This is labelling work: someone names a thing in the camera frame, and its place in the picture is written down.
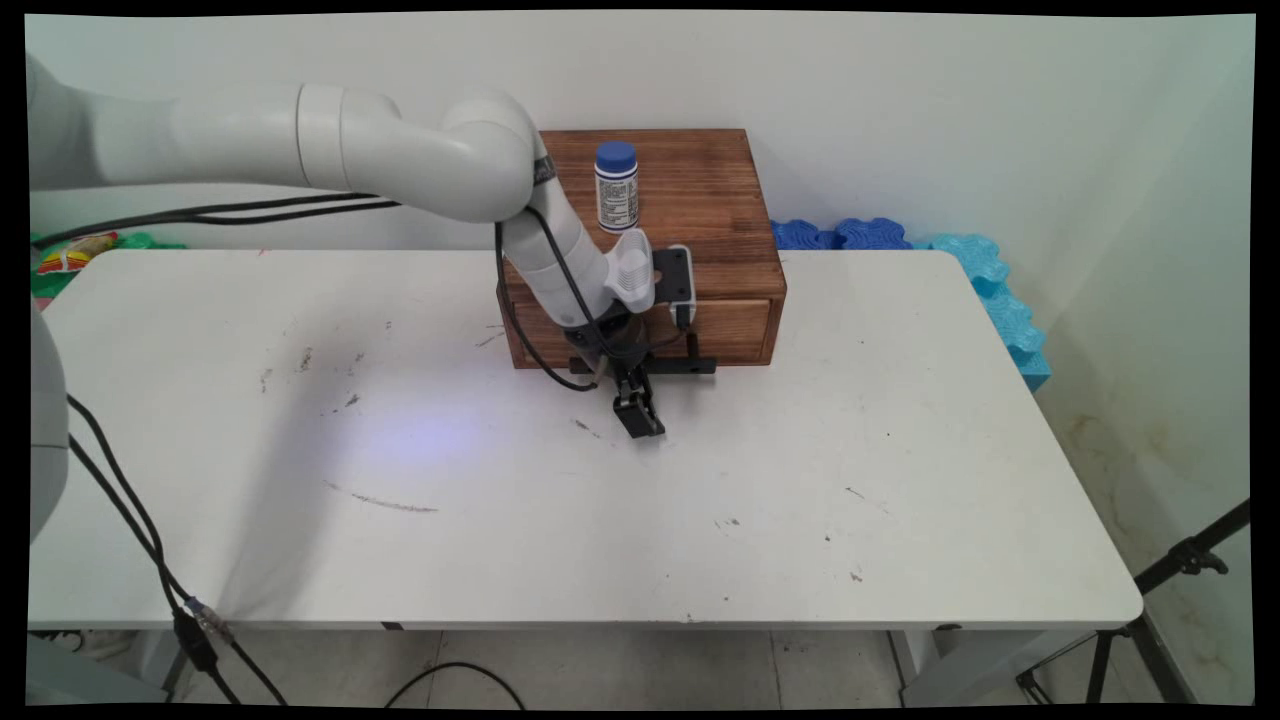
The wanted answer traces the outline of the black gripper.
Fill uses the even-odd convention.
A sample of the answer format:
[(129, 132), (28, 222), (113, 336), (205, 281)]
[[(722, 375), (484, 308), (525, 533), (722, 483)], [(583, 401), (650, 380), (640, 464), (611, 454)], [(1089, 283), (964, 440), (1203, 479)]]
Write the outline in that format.
[(616, 387), (614, 415), (628, 436), (640, 439), (666, 433), (645, 368), (650, 345), (643, 314), (612, 304), (593, 322), (573, 328), (573, 351), (577, 354), (573, 374), (593, 377), (586, 383), (573, 383), (575, 389), (595, 388), (608, 375)]

